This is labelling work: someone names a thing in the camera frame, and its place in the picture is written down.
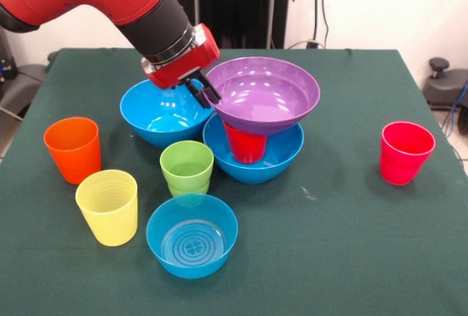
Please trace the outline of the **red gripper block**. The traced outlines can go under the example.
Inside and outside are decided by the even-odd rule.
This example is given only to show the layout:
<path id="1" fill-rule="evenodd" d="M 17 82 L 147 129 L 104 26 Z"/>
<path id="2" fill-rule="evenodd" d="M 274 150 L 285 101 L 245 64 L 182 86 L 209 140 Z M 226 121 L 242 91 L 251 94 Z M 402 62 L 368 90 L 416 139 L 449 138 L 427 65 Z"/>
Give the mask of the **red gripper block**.
<path id="1" fill-rule="evenodd" d="M 189 44 L 174 59 L 151 62 L 142 57 L 141 66 L 149 80 L 160 89 L 177 86 L 187 76 L 197 72 L 197 80 L 185 82 L 185 86 L 202 108 L 210 109 L 209 101 L 219 103 L 222 97 L 201 70 L 216 62 L 220 51 L 211 31 L 204 23 L 192 27 L 191 34 Z"/>

